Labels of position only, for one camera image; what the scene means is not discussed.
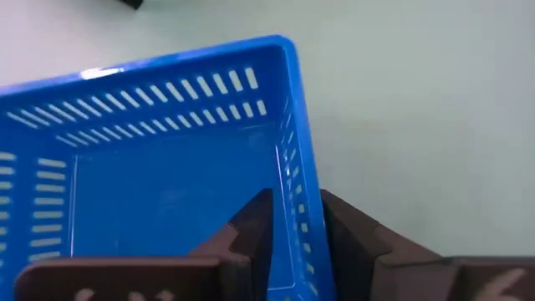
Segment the blue plastic basket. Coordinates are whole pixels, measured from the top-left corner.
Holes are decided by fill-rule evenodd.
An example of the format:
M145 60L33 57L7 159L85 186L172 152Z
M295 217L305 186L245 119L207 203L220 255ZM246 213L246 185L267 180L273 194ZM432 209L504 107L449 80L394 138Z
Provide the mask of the blue plastic basket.
M0 115L0 299L40 259L185 255L264 187L275 197L269 298L334 298L289 40L3 88Z

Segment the gray floor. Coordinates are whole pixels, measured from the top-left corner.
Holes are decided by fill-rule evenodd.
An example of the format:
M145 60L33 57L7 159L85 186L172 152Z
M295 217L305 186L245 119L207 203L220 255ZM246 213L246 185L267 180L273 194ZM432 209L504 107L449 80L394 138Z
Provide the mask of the gray floor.
M323 187L444 254L535 254L533 0L6 0L0 85L298 45Z

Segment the ventilation slot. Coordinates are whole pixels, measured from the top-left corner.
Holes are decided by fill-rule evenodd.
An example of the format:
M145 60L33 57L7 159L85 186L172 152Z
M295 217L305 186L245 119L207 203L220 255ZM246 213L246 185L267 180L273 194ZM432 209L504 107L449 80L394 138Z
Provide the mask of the ventilation slot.
M108 113L113 113L114 111L105 103L102 102L98 97L91 96L91 100L93 100L94 103L96 103L100 108L104 109Z
M77 136L75 136L73 134L67 134L66 136L67 136L67 138L70 138L71 140L74 140L74 141L80 143L81 145L89 145L89 143L87 143L85 140L82 140L82 139L80 139L79 137L77 137Z
M254 116L254 114L252 113L251 105L248 102L243 103L243 109L245 110L245 114L247 115L247 117L252 118Z
M73 106L72 104L64 101L63 102L63 105L65 108L69 109L71 112L75 113L76 115L84 118L85 120L88 120L89 119L89 116L87 116L84 112L82 112L81 110L78 110L75 106Z
M227 114L225 114L225 111L222 109L222 107L217 107L216 112L223 122L228 122Z
M73 121L73 122L76 122L76 119L75 119L72 115L70 115L69 113L65 112L64 110L61 110L61 109L58 108L57 106L55 106L55 105L48 105L48 107L49 107L52 111L58 113L59 115L62 115L65 119L68 119L68 120L71 120L71 121Z
M235 105L229 105L228 108L231 110L232 116L234 116L235 120L240 120L242 118Z
M283 113L286 112L286 109L288 107L288 103L289 103L288 98L286 98L286 101L284 102Z
M33 120L33 121L37 121L38 123L40 123L41 125L46 125L46 126L50 126L50 123L46 120L43 120L41 119L40 117L37 117L36 115L26 111L26 110L21 110L20 113L26 117L28 117L29 119Z
M191 84L189 81L187 81L187 79L181 80L181 84L192 99L199 99L199 95L197 95L197 92L193 89L193 87L191 87Z
M290 154L290 160L293 160L293 158L295 157L295 154L297 154L297 150L296 149L293 149L292 150L292 153Z
M152 120L152 123L156 125L158 129L160 129L162 132L167 132L167 128L158 120Z
M214 116L211 115L209 110L203 110L202 114L204 114L204 116L206 117L208 122L210 122L211 124L214 125L216 123L216 120L214 119Z
M190 122L186 119L186 117L182 116L182 115L178 115L178 120L181 121L181 123L186 127L186 128L191 128L191 124Z
M56 168L65 168L67 163L64 161L47 159L47 158L38 158L37 163L41 166L56 167Z
M34 254L34 255L30 255L28 257L28 260L30 262L36 262L38 260L42 260L42 259L49 259L49 258L57 258L61 256L61 253L59 251L54 251L54 252L46 252L46 253L40 253L40 254Z
M318 289L317 289L313 284L308 283L308 287L310 288L310 290L312 291L312 293L313 293L314 295L316 295L316 297L319 295L319 293L318 293Z
M219 89L221 94L228 94L227 87L226 87L225 83L223 83L223 79L221 78L221 75L214 74L214 75L212 75L212 77L214 78L214 81L216 82L217 88Z
M232 70L228 73L228 76L230 76L232 84L234 85L234 89L236 89L236 92L240 92L243 90L242 83L240 82L240 79L237 77L237 73L235 70Z
M103 130L106 134L108 134L108 135L114 137L116 140L123 140L123 138L121 138L121 137L120 137L119 135L117 135L114 131L108 129L108 128L105 127L105 126L102 127L102 130Z
M152 85L150 87L150 90L152 91L152 93L156 95L156 97L158 97L161 100L161 102L166 103L168 101L167 97L155 85Z
M290 120L291 120L291 119L292 119L292 115L289 114L289 115L288 115L288 119L286 120L286 125L285 125L286 128L288 128L288 125L290 124Z
M63 137L60 136L60 135L56 135L54 138L56 138L56 140L58 140L58 141L63 142L63 143L66 144L66 145L70 145L70 146L72 146L72 147L78 147L78 145L76 145L76 143L74 143L74 142L72 142L72 141L69 141L69 140L63 138Z
M15 173L12 167L0 166L0 175L9 176Z
M134 137L131 133L127 132L125 129L123 129L122 127L120 127L118 125L115 126L115 129L117 131L119 131L121 134L123 134L124 136L126 136L126 138L133 138Z
M102 117L102 114L96 110L94 107L88 105L85 101L81 100L81 99L78 99L78 104L81 105L82 107L84 107L84 109L88 110L89 112L91 112L91 114L97 116L97 117Z
M96 140L95 138L91 137L90 135L84 133L81 130L78 132L78 134L81 135L82 137L84 137L85 139L95 143L95 144L99 144L100 143L98 140Z
M33 218L45 219L45 218L61 218L64 216L63 212L51 211L51 212L34 212Z
M296 177L299 173L299 166L295 167L295 169L292 172L292 177Z
M140 104L135 101L130 94L128 94L126 91L120 91L120 95L123 96L126 101L128 101L133 107L139 108Z
M176 125L175 121L173 121L171 118L166 117L164 120L167 122L167 124L168 124L171 128L173 128L173 130L179 130L178 125Z
M135 88L135 92L144 100L148 105L154 105L154 101L141 88Z
M137 135L140 135L142 137L145 136L145 134L143 134L142 131L140 131L140 129L136 128L135 125L132 125L132 124L128 124L127 125L129 129L131 129L134 133L136 133Z
M140 125L142 128L144 128L146 131L148 131L152 135L156 135L156 131L153 128L151 128L150 125L147 125L144 121L141 121Z
M11 118L12 120L18 121L18 122L22 123L23 125L31 127L32 129L37 129L38 128L38 126L35 125L34 123L29 122L29 121L25 120L24 118L22 118L22 117L20 117L18 115L15 115L15 114L13 114L11 112L7 112L6 115L9 118Z
M251 67L245 68L245 75L247 76L251 89L258 89L257 77L254 75L254 70Z
M49 247L59 245L61 243L61 238L43 238L43 239L33 239L30 241L30 247Z
M106 137L104 134L100 133L99 131L95 130L95 129L91 129L89 130L93 135L99 137L101 140L104 140L106 142L110 142L110 138Z
M167 82L166 83L166 88L169 90L169 92L171 92L171 94L173 94L173 96L175 96L176 100L178 100L180 102L184 101L184 98L178 92L178 90L175 88L175 85L173 83Z
M293 130L290 133L290 136L288 137L288 144L290 144L290 142L292 142L292 139L293 139Z
M307 271L309 271L311 274L314 274L314 267L312 266L312 264L310 263L307 263Z
M58 232L58 231L61 231L62 228L63 226L61 226L60 224L33 226L32 232L34 233Z
M197 76L197 83L199 83L206 96L212 97L214 95L202 76Z
M44 192L65 192L65 186L61 185L48 185L48 184L37 184L35 186L36 191L44 191Z
M35 203L35 205L43 206L62 206L65 203L64 199L59 197L36 197L33 202Z
M15 161L17 157L14 154L0 151L0 160Z
M257 101L257 107L258 107L258 112L260 112L260 115L264 116L268 113L266 111L266 105L264 104L263 100L260 99L259 101Z
M199 125L199 126L203 126L204 125L204 123L202 122L201 118L199 118L199 115L197 115L196 113L190 112L190 116L195 121L195 123L197 123L197 125Z
M34 107L34 109L35 109L36 112L38 112L39 114L43 115L44 117L50 119L51 121L53 121L53 122L55 122L55 123L57 123L59 125L63 124L63 121L60 118L50 114L49 112L47 112L47 111L45 111L45 110L43 110L43 109L41 109L39 107Z
M303 250L306 252L306 253L311 253L312 252L312 248L310 247L310 244L308 243L304 243L303 244Z
M56 180L56 181L63 181L65 180L65 175L59 172L51 172L51 171L38 171L37 177L41 179L49 179L49 180Z
M106 98L107 98L112 104L114 104L117 108L119 108L119 110L126 110L125 105L121 104L121 102L118 101L112 94L107 93L107 94L106 94Z

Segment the basket slot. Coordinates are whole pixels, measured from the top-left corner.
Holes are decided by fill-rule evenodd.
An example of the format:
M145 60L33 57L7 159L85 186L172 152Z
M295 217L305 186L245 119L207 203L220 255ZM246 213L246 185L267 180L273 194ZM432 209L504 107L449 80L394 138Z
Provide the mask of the basket slot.
M125 90L121 90L120 91L120 95L129 103L131 104L134 108L139 108L140 107L140 103L138 103L137 101L135 101L135 99L130 96L130 94L125 91Z
M21 116L19 116L19 115L16 115L16 114L14 114L14 113L12 113L12 112L7 112L6 115L7 115L9 118L11 118L12 120L15 120L15 121L17 121L17 122L20 122L21 124L26 125L27 127L30 127L30 128L32 128L32 129L38 129L38 128L39 128L39 127L38 127L36 124L34 124L33 122L28 121L28 120L24 119L23 117L21 117Z
M211 124L214 125L214 124L217 123L216 119L215 119L214 116L210 113L209 110L204 109L204 110L202 111L202 114L204 114L204 116L206 117L206 120L208 120L208 122L210 122Z
M227 86L225 85L225 82L223 82L221 75L219 73L214 73L212 78L214 79L219 92L221 92L221 94L228 94Z
M242 92L243 91L242 81L237 75L236 70L229 71L228 76L230 77L232 81L232 85L234 86L234 89L236 90L236 92Z
M141 125L141 127L143 129L145 129L146 131L148 131L152 135L156 135L156 131L152 127L150 127L150 125L147 125L144 121L141 121L140 125Z
M173 129L173 130L179 130L180 128L178 127L178 125L175 123L175 121L173 121L173 119L169 118L169 117L165 117L164 120L166 121L166 123Z
M225 113L225 110L222 107L216 107L217 115L219 115L219 118L223 122L228 122L228 116L227 113Z
M203 126L204 122L202 122L201 118L199 118L199 115L195 112L190 112L190 117L195 121L195 123L199 126Z
M96 96L91 96L91 100L96 105L98 105L102 110L104 110L104 111L106 111L108 113L114 113L114 111L107 104L105 104L104 102L102 102L102 100L100 100L100 98L98 98Z
M161 92L160 88L156 87L154 84L150 86L150 91L159 99L162 103L169 101L167 96Z
M178 89L172 82L166 82L166 88L175 97L176 100L184 102L184 97L182 97L182 94L178 91Z
M15 160L17 157L8 152L0 151L0 181L12 183L16 174ZM11 245L8 237L9 219L11 217L13 184L11 188L0 189L0 276L4 275L4 264L9 263L5 260L7 256L8 245Z
M149 95L147 95L147 93L142 88L135 87L134 91L143 101L145 101L146 104L150 106L154 105L154 100L152 100L152 98L150 98Z
M197 100L199 99L199 95L197 92L193 89L193 87L190 84L190 81L187 79L181 79L181 84L184 89L186 89L188 95L190 95L191 99Z
M87 102L78 99L76 102L81 105L85 110L87 110L89 113L96 117L102 117L102 113L100 113L97 109L95 109L92 105L88 104Z
M37 121L37 122L38 122L39 124L41 124L41 125L51 126L51 124L50 124L48 121L44 120L44 119L41 118L41 117L36 116L36 115L33 114L33 113L28 112L28 111L26 111L26 110L20 110L20 113L21 113L22 115L28 117L29 119L33 120L33 121Z
M178 120L188 129L191 128L191 123L190 121L188 121L188 119L186 117L184 117L184 115L178 115Z
M201 89L206 95L206 97L212 97L214 95L213 92L211 91L210 86L208 86L208 83L205 81L202 75L197 76L196 81L201 86Z
M38 260L50 259L50 258L58 258L60 256L61 256L61 252L60 251L37 253L37 254L33 254L33 255L28 256L28 261L33 263L33 262L36 262Z
M116 99L115 96L113 96L110 93L106 93L105 96L106 96L106 99L110 101L110 103L114 104L117 107L117 109L126 110L126 106L123 105L123 103L121 103L118 99Z
M251 87L251 89L258 89L257 77L254 74L254 70L252 69L252 67L245 68L245 75L247 76L249 87Z
M235 120L240 120L242 118L242 115L237 110L237 107L235 105L229 105L228 109L231 111L232 117L234 117Z

